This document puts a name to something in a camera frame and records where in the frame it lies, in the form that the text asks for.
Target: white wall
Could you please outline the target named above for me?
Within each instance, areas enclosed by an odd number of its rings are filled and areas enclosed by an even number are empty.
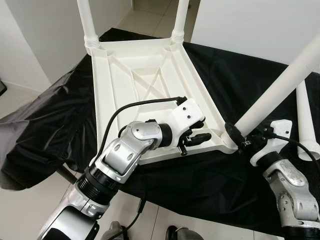
[[[50,82],[5,0],[0,0],[0,78],[8,86],[43,92]]]
[[[320,32],[320,0],[201,0],[191,42],[290,64]]]
[[[77,0],[6,0],[26,41],[54,83],[86,54]],[[131,0],[91,0],[98,36],[132,8]]]

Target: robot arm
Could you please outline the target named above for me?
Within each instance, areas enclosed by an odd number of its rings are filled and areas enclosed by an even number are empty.
[[[146,151],[186,148],[211,138],[210,133],[190,137],[201,128],[205,116],[193,99],[183,99],[164,123],[155,120],[134,121],[94,158],[85,173],[67,191],[60,204],[42,227],[38,240],[91,240],[99,230],[97,220],[109,207],[110,200],[138,166]]]
[[[263,134],[244,139],[235,126],[225,128],[239,149],[250,158],[250,163],[262,169],[264,178],[273,191],[281,226],[286,240],[320,239],[319,206],[309,191],[306,177],[279,152],[288,143],[273,138],[290,137],[292,122],[276,120],[264,129]]]

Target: tile floor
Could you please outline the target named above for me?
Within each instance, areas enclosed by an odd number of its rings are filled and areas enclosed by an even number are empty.
[[[185,41],[190,42],[200,0],[190,0]],[[120,29],[145,35],[167,38],[174,26],[178,0],[135,0],[134,11],[117,26]],[[31,102],[37,96],[16,89],[8,89],[0,96],[0,118]],[[0,189],[2,206],[0,239],[35,240],[42,224],[65,194],[69,183],[57,173],[40,184],[24,191]],[[99,220],[100,231],[95,239],[109,229],[111,221],[127,226],[136,215],[139,199],[118,192],[106,214]],[[228,226],[193,217],[179,215],[147,202],[143,213],[129,231],[131,240],[164,240],[169,225],[188,227],[205,240],[278,240],[276,236]]]
[[[134,10],[117,26],[119,29],[169,38],[175,25],[179,0],[134,0]],[[190,0],[184,27],[184,41],[190,42],[200,0]]]

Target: white plastic leg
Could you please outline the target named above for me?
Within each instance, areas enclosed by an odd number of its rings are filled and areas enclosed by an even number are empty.
[[[86,52],[91,55],[90,49],[99,48],[100,43],[92,20],[89,0],[77,0],[77,3],[84,32],[84,45]]]
[[[256,128],[320,63],[320,34],[318,34],[283,71],[264,94],[235,124],[245,137]],[[227,146],[235,143],[224,132],[221,136]]]
[[[189,0],[179,0],[178,10],[176,12],[174,29],[171,40],[175,43],[183,43],[185,36],[185,22],[188,12]]]
[[[299,141],[311,152],[314,158],[318,160],[320,159],[320,145],[316,141],[305,81],[300,83],[296,88],[296,105],[298,113]],[[298,147],[297,150],[300,159],[311,161],[311,158],[302,148]]]

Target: black tablecloth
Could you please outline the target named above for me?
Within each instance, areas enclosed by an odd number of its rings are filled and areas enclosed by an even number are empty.
[[[112,28],[100,40],[152,37]],[[286,68],[257,57],[184,43],[210,96],[226,122],[235,124]],[[320,135],[320,76],[306,79],[316,139]],[[298,139],[296,93],[266,119],[293,122]],[[0,120],[0,182],[5,189],[30,188],[63,163],[83,172],[96,153],[96,120],[91,57],[83,60],[33,103]],[[312,162],[301,161],[288,144],[281,154],[303,172],[319,200]],[[261,173],[237,152],[190,155],[138,167],[122,190],[176,213],[241,228],[281,235],[276,200]]]

